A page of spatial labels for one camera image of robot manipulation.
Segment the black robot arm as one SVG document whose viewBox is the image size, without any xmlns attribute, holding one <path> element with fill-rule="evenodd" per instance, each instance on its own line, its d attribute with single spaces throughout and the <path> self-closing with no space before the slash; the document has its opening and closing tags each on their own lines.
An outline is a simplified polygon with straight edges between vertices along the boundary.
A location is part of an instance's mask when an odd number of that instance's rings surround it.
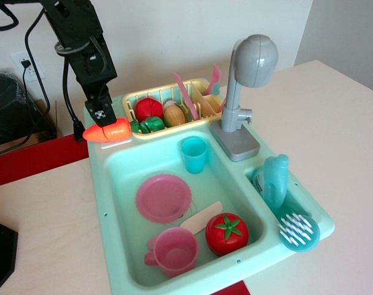
<svg viewBox="0 0 373 295">
<path fill-rule="evenodd" d="M 116 122 L 107 83 L 116 78 L 103 29 L 90 1 L 40 1 L 40 16 L 45 16 L 58 42 L 54 49 L 64 58 L 63 96 L 75 127 L 82 124 L 75 115 L 68 95 L 68 69 L 86 96 L 85 107 L 99 127 Z"/>
</svg>

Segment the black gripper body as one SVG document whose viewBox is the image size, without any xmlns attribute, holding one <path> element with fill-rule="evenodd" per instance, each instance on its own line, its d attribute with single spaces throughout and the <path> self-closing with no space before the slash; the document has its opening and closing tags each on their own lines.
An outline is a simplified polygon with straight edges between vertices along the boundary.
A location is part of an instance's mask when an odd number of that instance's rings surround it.
<svg viewBox="0 0 373 295">
<path fill-rule="evenodd" d="M 72 68 L 87 102 L 94 106 L 110 106 L 112 100 L 107 83 L 115 79 L 117 73 L 103 34 L 79 36 L 76 40 L 59 34 L 57 38 L 55 51 L 64 58 L 63 88 L 67 88 L 68 68 Z"/>
</svg>

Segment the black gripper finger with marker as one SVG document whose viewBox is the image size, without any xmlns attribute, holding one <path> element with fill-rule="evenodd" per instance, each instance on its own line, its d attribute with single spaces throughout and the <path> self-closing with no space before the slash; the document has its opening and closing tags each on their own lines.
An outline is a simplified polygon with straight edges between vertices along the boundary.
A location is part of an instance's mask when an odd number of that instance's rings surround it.
<svg viewBox="0 0 373 295">
<path fill-rule="evenodd" d="M 99 127 L 105 127 L 116 122 L 116 115 L 108 92 L 99 96 L 90 95 L 85 102 L 85 107 Z"/>
</svg>

